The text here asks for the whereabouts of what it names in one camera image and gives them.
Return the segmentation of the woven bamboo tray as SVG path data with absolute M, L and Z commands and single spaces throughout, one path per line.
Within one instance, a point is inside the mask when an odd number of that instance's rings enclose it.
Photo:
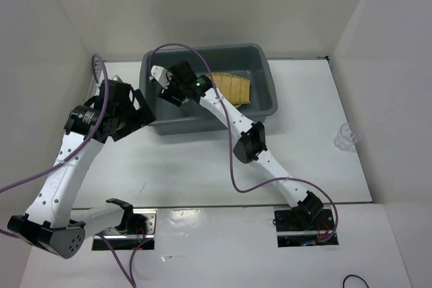
M 212 74 L 218 92 L 236 108 L 250 104 L 250 79 L 225 72 Z

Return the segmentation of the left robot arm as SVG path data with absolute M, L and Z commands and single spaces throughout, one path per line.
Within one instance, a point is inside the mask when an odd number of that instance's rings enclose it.
M 106 229 L 146 233 L 147 218 L 117 198 L 82 212 L 72 210 L 86 174 L 108 138 L 118 141 L 155 120 L 140 90 L 130 84 L 103 82 L 98 95 L 77 106 L 65 124 L 57 163 L 34 202 L 13 215 L 7 228 L 26 243 L 69 259 L 83 241 Z

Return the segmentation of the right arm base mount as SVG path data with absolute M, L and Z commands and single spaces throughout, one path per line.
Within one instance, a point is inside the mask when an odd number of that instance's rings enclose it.
M 319 238 L 329 235 L 334 228 L 332 210 L 324 208 L 312 225 L 303 227 L 294 217 L 289 208 L 276 208 L 274 210 L 273 225 L 276 229 L 277 246 L 279 248 L 294 248 L 306 246 L 336 246 L 339 244 L 335 234 L 326 242 Z

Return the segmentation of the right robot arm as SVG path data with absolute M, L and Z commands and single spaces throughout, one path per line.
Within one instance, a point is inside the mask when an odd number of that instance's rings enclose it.
M 272 184 L 292 208 L 299 227 L 311 229 L 319 222 L 323 209 L 321 199 L 302 186 L 300 180 L 291 178 L 277 162 L 267 147 L 264 124 L 254 122 L 235 108 L 216 85 L 210 70 L 197 76 L 188 62 L 181 61 L 168 69 L 152 66 L 149 78 L 161 86 L 159 97 L 163 100 L 179 105 L 193 101 L 226 126 L 229 174 L 238 193 L 246 194 Z M 234 159 L 254 167 L 269 179 L 248 189 L 239 188 L 234 177 Z

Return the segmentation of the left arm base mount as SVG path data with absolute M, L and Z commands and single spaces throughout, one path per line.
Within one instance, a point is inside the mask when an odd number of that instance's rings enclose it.
M 134 209 L 136 222 L 125 232 L 108 228 L 103 237 L 115 251 L 153 250 L 155 248 L 155 230 L 157 210 L 148 208 Z

